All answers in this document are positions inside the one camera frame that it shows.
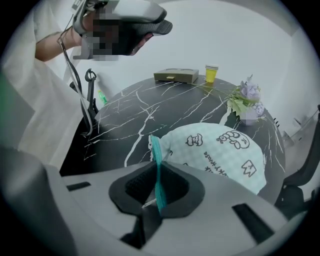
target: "green bottle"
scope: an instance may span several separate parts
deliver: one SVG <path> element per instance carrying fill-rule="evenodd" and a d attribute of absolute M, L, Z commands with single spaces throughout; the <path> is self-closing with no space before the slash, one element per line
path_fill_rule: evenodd
<path fill-rule="evenodd" d="M 98 90 L 99 98 L 102 101 L 103 105 L 107 104 L 107 99 L 106 96 L 103 94 L 101 90 Z"/>

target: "cable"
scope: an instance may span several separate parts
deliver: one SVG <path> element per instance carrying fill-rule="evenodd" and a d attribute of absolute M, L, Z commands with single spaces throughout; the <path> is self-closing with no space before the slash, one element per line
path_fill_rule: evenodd
<path fill-rule="evenodd" d="M 78 95 L 80 97 L 81 110 L 82 110 L 82 114 L 83 114 L 83 117 L 84 117 L 84 122 L 85 122 L 87 128 L 89 129 L 89 132 L 82 133 L 81 135 L 90 136 L 92 134 L 92 131 L 93 131 L 93 125 L 92 125 L 90 114 L 88 112 L 88 108 L 86 106 L 86 103 L 84 101 L 84 97 L 83 97 L 83 94 L 82 94 L 81 80 L 80 80 L 79 74 L 78 74 L 75 66 L 71 63 L 71 61 L 70 61 L 70 59 L 68 57 L 68 54 L 67 54 L 67 51 L 66 51 L 66 47 L 65 47 L 65 44 L 63 42 L 63 39 L 66 36 L 64 34 L 70 29 L 70 28 L 67 29 L 67 27 L 69 26 L 69 24 L 70 24 L 70 22 L 71 22 L 73 17 L 74 17 L 74 15 L 71 16 L 71 18 L 70 18 L 68 24 L 66 25 L 64 31 L 61 33 L 60 37 L 58 38 L 57 43 L 60 45 L 60 47 L 62 49 L 62 53 L 64 55 L 64 60 L 65 60 L 66 66 L 69 69 L 70 76 L 71 76 L 71 79 L 73 81 L 74 87 L 75 87 L 75 89 L 76 89 L 76 91 L 77 91 L 77 93 L 78 93 Z"/>

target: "teal ribbon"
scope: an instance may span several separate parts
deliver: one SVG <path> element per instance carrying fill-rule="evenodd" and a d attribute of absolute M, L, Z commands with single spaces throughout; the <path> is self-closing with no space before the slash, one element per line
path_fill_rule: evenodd
<path fill-rule="evenodd" d="M 161 185 L 161 162 L 162 162 L 162 153 L 161 147 L 158 141 L 158 138 L 151 135 L 151 143 L 152 143 L 152 154 L 153 159 L 156 162 L 156 182 L 155 182 L 155 198 L 156 205 L 158 206 L 159 213 L 161 213 L 162 208 L 166 207 L 167 200 L 165 190 Z"/>

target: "light blue fabric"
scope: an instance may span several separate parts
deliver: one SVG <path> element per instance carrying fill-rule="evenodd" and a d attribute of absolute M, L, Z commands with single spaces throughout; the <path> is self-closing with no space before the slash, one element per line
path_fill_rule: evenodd
<path fill-rule="evenodd" d="M 254 194 L 267 183 L 266 158 L 261 148 L 246 134 L 230 127 L 193 123 L 176 128 L 161 139 L 153 137 L 151 142 L 152 148 L 156 148 L 153 159 L 157 162 L 162 156 L 162 161 L 218 174 L 233 179 Z"/>
<path fill-rule="evenodd" d="M 167 200 L 165 190 L 161 184 L 161 162 L 162 162 L 162 152 L 159 144 L 159 138 L 155 136 L 150 136 L 152 143 L 152 154 L 153 159 L 156 162 L 157 172 L 156 172 L 156 183 L 155 183 L 155 198 L 156 205 L 158 206 L 159 213 L 161 213 L 161 209 L 166 207 Z"/>

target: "round table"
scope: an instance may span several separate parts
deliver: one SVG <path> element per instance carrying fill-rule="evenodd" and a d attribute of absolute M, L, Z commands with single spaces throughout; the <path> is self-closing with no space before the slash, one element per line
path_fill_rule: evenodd
<path fill-rule="evenodd" d="M 206 83 L 199 75 L 194 84 L 155 81 L 138 82 L 114 96 L 96 115 L 96 125 L 83 158 L 88 173 L 122 168 L 150 160 L 148 136 L 162 137 L 189 124 L 219 124 L 227 113 L 226 91 L 234 85 L 221 79 Z M 285 152 L 280 132 L 265 109 L 252 126 L 231 113 L 224 125 L 248 135 L 266 159 L 266 186 L 259 195 L 274 204 L 285 174 Z"/>

